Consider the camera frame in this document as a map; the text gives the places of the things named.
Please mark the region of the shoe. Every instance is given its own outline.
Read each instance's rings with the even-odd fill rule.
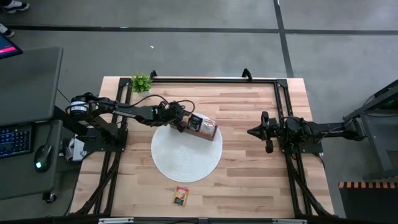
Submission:
[[[0,24],[0,33],[10,38],[15,35],[15,32]]]
[[[22,12],[25,11],[29,8],[29,3],[24,3],[24,2],[20,2],[20,1],[12,1],[8,6],[3,6],[3,10],[5,10],[6,12],[13,14],[16,12]]]

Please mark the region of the wooden tabletop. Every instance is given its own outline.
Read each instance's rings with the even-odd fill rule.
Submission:
[[[115,99],[119,78],[104,77],[100,96]],[[311,121],[303,79],[287,80],[294,115]],[[192,100],[196,104],[196,112],[218,123],[223,136],[223,154],[217,168],[208,177],[189,184],[174,182],[157,170],[151,158],[150,144],[156,128],[128,119],[129,136],[119,167],[112,216],[294,216],[286,163],[278,144],[274,143],[274,152],[267,154],[265,143],[246,133],[260,124],[261,111],[268,111],[270,118],[277,117],[272,85],[155,83],[151,93],[162,95],[169,101]],[[139,99],[133,94],[131,104]],[[159,102],[153,97],[142,105],[157,105]],[[105,114],[103,118],[110,122],[111,114]],[[71,212],[81,208],[98,186],[103,157],[104,153],[95,152],[83,161]],[[319,158],[303,154],[303,164],[308,187],[325,209],[333,213],[325,171]],[[171,204],[176,186],[190,190],[185,207]],[[301,190],[297,192],[300,208],[304,211]],[[103,207],[106,197],[107,193],[104,194]]]

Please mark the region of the monitor screen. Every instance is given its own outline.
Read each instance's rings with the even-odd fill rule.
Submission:
[[[22,50],[7,37],[0,34],[0,59],[22,54]]]

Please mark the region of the gray floor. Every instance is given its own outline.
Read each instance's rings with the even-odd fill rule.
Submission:
[[[25,14],[0,14],[0,22],[28,25],[116,27],[277,28],[272,0],[30,0]],[[279,0],[286,29],[398,29],[394,0]],[[67,32],[17,30],[23,49],[61,46],[59,89],[71,98],[97,94],[105,75],[157,70],[159,75],[286,77],[278,34],[173,32]],[[294,76],[305,79],[314,121],[341,121],[398,75],[396,35],[287,35]],[[67,103],[58,97],[57,104]],[[326,176],[335,213],[345,216],[337,188],[378,169],[367,141],[326,139]],[[39,195],[0,202],[0,217],[62,215],[76,175],[60,181],[59,201]],[[13,210],[24,206],[28,210]]]

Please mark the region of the white round mat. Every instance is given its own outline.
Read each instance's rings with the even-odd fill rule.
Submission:
[[[170,125],[158,127],[152,138],[151,153],[156,167],[177,182],[189,183],[205,178],[216,168],[222,152],[220,129],[213,141],[180,133]]]

